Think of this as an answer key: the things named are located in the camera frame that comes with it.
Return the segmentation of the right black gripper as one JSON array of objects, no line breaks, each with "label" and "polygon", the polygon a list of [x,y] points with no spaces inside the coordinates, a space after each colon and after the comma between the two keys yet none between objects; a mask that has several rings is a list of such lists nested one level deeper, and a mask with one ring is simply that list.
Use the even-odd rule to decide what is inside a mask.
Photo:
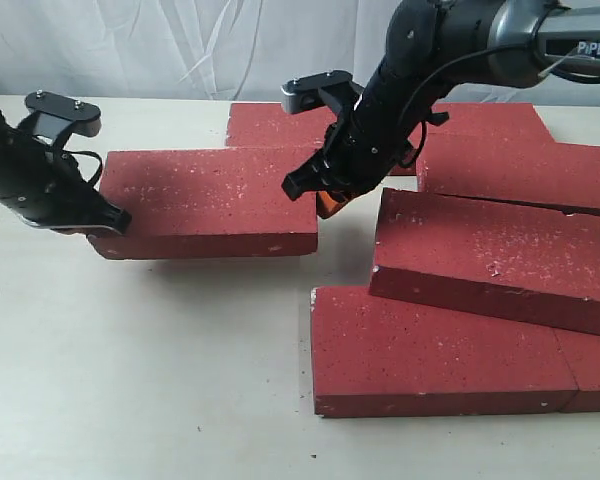
[{"label": "right black gripper", "polygon": [[397,163],[410,133],[449,91],[444,80],[373,75],[344,131],[325,144],[318,163],[307,160],[288,173],[283,192],[291,201],[317,192],[318,217],[333,217],[355,196],[378,186]]}]

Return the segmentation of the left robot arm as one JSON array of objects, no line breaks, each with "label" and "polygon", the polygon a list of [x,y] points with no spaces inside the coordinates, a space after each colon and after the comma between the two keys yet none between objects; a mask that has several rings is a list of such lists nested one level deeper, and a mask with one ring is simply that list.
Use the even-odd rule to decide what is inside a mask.
[{"label": "left robot arm", "polygon": [[66,149],[72,135],[99,133],[99,107],[45,90],[28,94],[24,104],[28,115],[15,127],[0,110],[0,204],[36,229],[125,233],[131,214],[96,189],[101,156]]}]

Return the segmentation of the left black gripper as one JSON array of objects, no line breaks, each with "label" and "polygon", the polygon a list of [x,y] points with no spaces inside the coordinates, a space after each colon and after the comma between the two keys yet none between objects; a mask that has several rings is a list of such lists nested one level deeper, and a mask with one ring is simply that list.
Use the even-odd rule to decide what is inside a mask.
[{"label": "left black gripper", "polygon": [[125,234],[132,215],[102,198],[62,156],[0,113],[0,204],[31,226],[56,231],[107,229]]}]

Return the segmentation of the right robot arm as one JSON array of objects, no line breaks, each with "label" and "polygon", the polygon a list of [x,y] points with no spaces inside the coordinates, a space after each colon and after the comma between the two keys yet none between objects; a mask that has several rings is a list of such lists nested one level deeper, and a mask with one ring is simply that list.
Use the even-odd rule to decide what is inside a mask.
[{"label": "right robot arm", "polygon": [[374,190],[395,167],[413,165],[414,130],[446,122],[434,104],[463,84],[516,89],[547,76],[600,84],[600,6],[558,1],[404,1],[389,22],[385,50],[365,85],[332,70],[282,88],[283,110],[326,107],[335,121],[323,144],[282,188],[291,200],[311,192],[329,218]]}]

